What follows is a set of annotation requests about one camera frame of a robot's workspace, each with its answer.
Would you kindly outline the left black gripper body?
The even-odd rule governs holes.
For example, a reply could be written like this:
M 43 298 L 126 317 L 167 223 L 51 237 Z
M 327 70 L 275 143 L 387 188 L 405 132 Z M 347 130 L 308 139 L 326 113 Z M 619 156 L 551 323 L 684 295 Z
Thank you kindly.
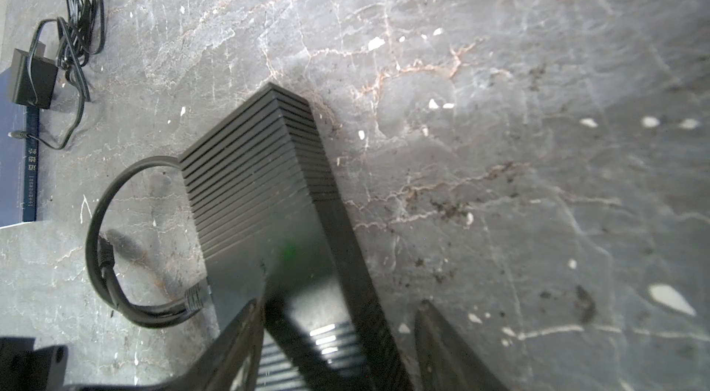
M 157 385 L 65 384 L 67 345 L 35 348 L 33 337 L 1 338 L 2 390 L 179 390 L 179 381 Z

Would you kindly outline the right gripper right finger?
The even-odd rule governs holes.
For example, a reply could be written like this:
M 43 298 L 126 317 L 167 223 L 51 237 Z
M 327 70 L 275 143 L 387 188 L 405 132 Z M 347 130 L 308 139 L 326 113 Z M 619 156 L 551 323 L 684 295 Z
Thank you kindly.
M 433 302 L 415 315 L 415 346 L 424 390 L 507 390 Z

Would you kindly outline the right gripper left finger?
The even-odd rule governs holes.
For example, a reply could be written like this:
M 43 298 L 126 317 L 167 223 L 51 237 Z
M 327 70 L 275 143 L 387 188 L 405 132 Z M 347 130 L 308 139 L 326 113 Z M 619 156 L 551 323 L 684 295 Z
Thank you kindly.
M 161 390 L 255 390 L 264 340 L 264 304 L 250 300 L 183 376 Z

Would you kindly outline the black ribbed network switch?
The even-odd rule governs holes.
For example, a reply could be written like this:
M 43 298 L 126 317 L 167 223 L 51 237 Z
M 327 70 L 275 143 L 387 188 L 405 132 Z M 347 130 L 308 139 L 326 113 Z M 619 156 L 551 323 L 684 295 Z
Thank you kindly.
M 258 389 L 412 388 L 305 99 L 265 85 L 179 165 L 218 324 L 264 304 Z

